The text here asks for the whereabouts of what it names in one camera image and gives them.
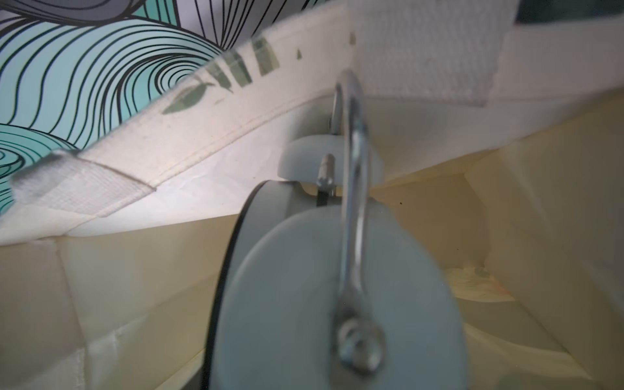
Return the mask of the pale blue twin-bell alarm clock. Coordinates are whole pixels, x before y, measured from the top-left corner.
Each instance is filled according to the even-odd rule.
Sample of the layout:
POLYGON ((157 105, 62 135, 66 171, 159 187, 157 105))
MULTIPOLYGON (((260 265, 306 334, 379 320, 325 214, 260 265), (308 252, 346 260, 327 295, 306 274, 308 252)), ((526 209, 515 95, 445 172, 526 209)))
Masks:
POLYGON ((251 193, 214 296, 202 389, 465 389, 458 306, 436 262, 371 199, 384 165, 353 72, 330 128, 251 193))

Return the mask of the floral canvas tote bag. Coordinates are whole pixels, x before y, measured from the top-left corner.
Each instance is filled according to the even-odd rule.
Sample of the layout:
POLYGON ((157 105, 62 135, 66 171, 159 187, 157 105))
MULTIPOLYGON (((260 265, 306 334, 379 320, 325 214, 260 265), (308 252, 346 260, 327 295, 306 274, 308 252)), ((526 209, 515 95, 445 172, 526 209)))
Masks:
POLYGON ((202 389, 243 206, 346 70, 465 389, 622 388, 620 1, 2 2, 2 388, 202 389))

